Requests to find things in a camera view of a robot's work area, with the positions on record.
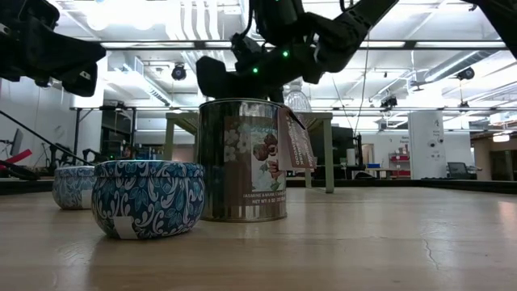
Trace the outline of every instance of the floral label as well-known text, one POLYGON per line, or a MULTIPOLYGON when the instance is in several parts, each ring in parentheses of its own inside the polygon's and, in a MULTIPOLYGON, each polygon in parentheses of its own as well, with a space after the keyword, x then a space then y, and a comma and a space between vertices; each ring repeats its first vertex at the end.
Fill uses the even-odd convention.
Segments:
POLYGON ((303 116, 292 118, 289 108, 281 108, 278 113, 278 168, 282 171, 316 168, 316 159, 310 145, 309 132, 298 122, 304 123, 303 116))
POLYGON ((225 195, 232 205, 285 201, 285 171, 278 168, 277 120, 225 118, 225 195))

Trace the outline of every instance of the metal can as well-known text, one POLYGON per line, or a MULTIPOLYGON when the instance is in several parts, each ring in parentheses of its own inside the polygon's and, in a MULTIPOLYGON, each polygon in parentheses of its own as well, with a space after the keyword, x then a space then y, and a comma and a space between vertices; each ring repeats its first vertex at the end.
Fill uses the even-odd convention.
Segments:
POLYGON ((209 221, 271 221, 287 216, 286 173, 278 169, 280 105, 219 99, 200 106, 199 163, 206 170, 209 221))

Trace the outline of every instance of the black robotic arm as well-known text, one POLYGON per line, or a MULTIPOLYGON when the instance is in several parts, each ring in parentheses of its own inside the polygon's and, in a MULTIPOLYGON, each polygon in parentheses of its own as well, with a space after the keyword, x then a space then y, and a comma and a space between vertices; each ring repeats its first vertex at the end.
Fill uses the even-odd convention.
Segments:
POLYGON ((0 0, 0 78, 18 82, 26 76, 43 87, 54 78, 68 92, 90 97, 97 83, 96 61, 106 49, 55 33, 59 17, 45 0, 0 0))
MULTIPOLYGON (((483 10, 488 20, 517 57, 517 0, 468 0, 483 10)), ((250 0, 258 33, 271 51, 242 34, 232 38, 237 58, 235 72, 210 57, 197 63, 198 84, 204 95, 216 99, 257 98, 283 102, 282 87, 302 77, 317 84, 325 72, 346 67, 372 28, 398 0, 361 0, 335 19, 304 12, 301 0, 250 0)))

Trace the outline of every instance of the table surface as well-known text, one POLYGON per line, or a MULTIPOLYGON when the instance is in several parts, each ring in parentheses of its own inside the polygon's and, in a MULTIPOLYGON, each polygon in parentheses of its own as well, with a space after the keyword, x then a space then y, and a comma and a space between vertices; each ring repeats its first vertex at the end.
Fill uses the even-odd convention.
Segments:
POLYGON ((2 290, 515 290, 517 196, 289 189, 289 216, 105 238, 50 193, 0 196, 2 290))

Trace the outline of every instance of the blue and white floral tin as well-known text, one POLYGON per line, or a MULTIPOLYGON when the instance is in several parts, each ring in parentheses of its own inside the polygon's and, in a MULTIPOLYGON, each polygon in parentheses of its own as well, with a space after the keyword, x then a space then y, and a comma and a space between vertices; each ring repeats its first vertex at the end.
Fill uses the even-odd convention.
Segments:
POLYGON ((122 239, 189 231, 204 207, 204 169, 189 162, 110 161, 95 167, 92 211, 100 228, 122 239))
POLYGON ((90 209, 94 167, 62 167, 54 172, 52 195, 64 210, 90 209))

